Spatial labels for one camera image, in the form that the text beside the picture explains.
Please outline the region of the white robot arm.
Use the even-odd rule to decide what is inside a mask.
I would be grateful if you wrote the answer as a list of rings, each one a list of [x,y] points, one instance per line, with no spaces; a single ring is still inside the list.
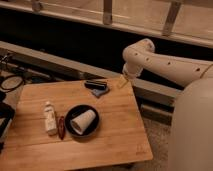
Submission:
[[[122,51],[122,81],[148,70],[181,88],[174,102],[167,171],[213,171],[213,61],[159,54],[148,38]]]

